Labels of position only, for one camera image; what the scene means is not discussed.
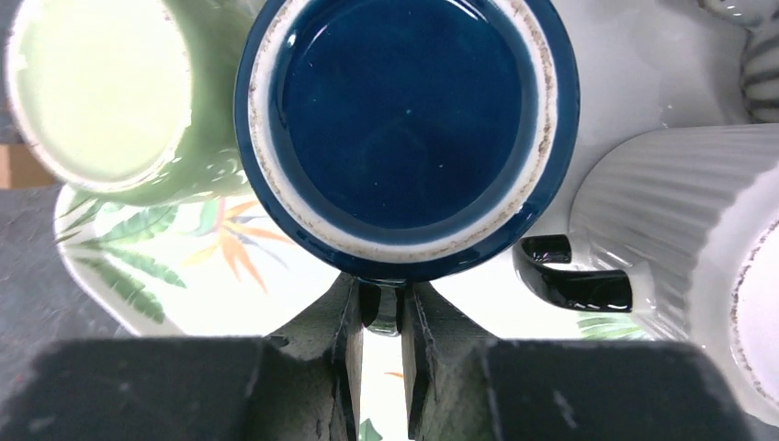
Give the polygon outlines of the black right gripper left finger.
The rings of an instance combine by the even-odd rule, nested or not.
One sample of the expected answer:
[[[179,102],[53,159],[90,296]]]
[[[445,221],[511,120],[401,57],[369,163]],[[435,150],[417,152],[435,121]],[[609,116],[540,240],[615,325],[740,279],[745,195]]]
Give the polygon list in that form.
[[[8,400],[4,440],[354,440],[354,277],[264,337],[86,339],[48,346]]]

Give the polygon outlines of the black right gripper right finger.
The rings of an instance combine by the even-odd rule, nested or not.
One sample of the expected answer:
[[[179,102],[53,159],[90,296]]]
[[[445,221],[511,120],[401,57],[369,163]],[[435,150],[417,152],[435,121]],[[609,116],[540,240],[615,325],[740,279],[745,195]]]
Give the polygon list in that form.
[[[428,283],[404,288],[414,440],[751,440],[714,364],[668,341],[500,339]]]

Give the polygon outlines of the dark blue mug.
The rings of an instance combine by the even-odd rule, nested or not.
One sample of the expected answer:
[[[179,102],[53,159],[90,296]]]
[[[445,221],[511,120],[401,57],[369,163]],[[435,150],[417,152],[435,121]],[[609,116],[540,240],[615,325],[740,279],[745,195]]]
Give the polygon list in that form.
[[[579,75],[549,1],[269,1],[233,115],[282,232],[402,289],[478,266],[538,221],[573,155]]]

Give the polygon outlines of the white ribbed mug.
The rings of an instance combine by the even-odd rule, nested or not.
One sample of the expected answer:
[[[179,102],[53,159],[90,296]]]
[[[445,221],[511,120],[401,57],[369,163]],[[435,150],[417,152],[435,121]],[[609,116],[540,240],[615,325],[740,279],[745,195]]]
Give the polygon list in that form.
[[[700,347],[741,407],[778,423],[778,127],[654,130],[586,176],[569,229],[525,237],[514,268],[543,301],[629,314]]]

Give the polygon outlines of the light green mug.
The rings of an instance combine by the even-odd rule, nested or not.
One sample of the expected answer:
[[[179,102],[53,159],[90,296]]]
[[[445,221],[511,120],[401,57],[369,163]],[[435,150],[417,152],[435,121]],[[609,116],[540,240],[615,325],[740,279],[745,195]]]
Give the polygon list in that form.
[[[258,1],[23,1],[6,93],[33,154],[110,201],[241,194],[232,94]]]

